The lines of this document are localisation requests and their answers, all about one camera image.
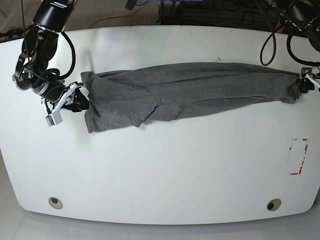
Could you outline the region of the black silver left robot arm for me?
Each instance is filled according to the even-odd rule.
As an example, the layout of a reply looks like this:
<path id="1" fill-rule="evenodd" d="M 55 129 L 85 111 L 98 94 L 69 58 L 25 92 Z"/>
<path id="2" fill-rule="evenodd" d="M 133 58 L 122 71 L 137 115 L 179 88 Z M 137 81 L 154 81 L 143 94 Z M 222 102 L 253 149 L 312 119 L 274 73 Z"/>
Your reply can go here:
<path id="1" fill-rule="evenodd" d="M 320 50 L 320 2 L 318 0 L 268 0 L 267 3 L 277 9 L 287 24 L 292 25 L 304 35 L 316 51 Z M 302 60 L 295 56 L 291 47 L 293 36 L 293 33 L 288 33 L 286 48 L 295 62 L 304 65 L 298 82 L 301 93 L 306 94 L 320 88 L 320 74 L 313 73 L 313 69 L 320 68 L 320 63 Z"/>

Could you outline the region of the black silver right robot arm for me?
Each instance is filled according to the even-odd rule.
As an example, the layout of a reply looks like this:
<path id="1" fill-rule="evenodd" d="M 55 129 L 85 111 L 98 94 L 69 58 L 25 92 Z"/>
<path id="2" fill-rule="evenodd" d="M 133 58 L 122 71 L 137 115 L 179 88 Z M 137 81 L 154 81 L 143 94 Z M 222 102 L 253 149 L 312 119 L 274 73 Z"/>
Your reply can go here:
<path id="1" fill-rule="evenodd" d="M 76 51 L 64 28 L 75 5 L 74 0 L 43 0 L 31 27 L 23 30 L 21 54 L 12 80 L 18 89 L 31 89 L 41 96 L 48 113 L 51 113 L 48 103 L 56 107 L 71 89 L 64 82 L 75 69 Z M 48 67 L 57 51 L 59 36 L 64 37 L 71 50 L 71 66 L 65 74 L 61 74 L 57 68 Z"/>

